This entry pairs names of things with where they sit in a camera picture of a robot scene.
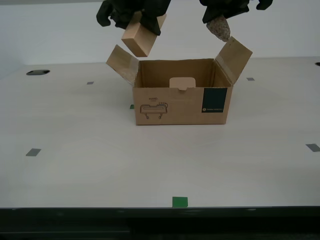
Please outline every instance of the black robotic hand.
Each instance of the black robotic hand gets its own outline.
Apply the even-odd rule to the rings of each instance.
[[[203,16],[203,23],[206,24],[215,18],[223,15],[226,19],[239,14],[249,12],[250,0],[200,0],[206,11]],[[272,4],[273,0],[259,0],[257,10],[266,10]]]
[[[102,26],[111,24],[109,17],[115,21],[117,28],[126,29],[136,11],[142,12],[140,23],[155,35],[160,35],[157,17],[167,12],[171,0],[105,0],[96,19]]]
[[[208,24],[222,17],[226,23],[226,19],[228,18],[249,12],[249,1],[200,0],[200,3],[206,6],[202,21]],[[117,28],[126,29],[134,13],[141,11],[142,17],[140,23],[149,31],[159,36],[161,31],[157,17],[167,12],[170,2],[171,0],[105,0],[96,15],[96,19],[101,26],[105,27],[111,24],[110,17],[110,19],[115,21]],[[259,0],[256,9],[265,10],[272,2],[273,0]]]

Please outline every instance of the table surface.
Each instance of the table surface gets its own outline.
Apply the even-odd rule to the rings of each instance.
[[[0,208],[320,206],[315,62],[251,59],[226,125],[165,126],[104,63],[25,66],[0,80]]]

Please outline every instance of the wooden block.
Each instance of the wooden block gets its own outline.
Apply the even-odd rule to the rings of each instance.
[[[157,18],[160,29],[166,19],[166,16],[167,15],[165,14]],[[140,24],[141,17],[142,13],[140,11],[137,11],[133,15],[121,40],[136,57],[147,57],[155,44],[157,35],[150,32]]]

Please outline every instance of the green tape marker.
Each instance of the green tape marker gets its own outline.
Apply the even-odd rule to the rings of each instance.
[[[173,208],[187,208],[188,198],[185,196],[173,196],[172,197],[172,207]]]

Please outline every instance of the cardboard box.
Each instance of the cardboard box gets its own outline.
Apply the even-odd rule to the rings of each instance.
[[[137,125],[225,124],[251,55],[231,37],[215,59],[139,61],[117,45],[106,63],[133,85]]]

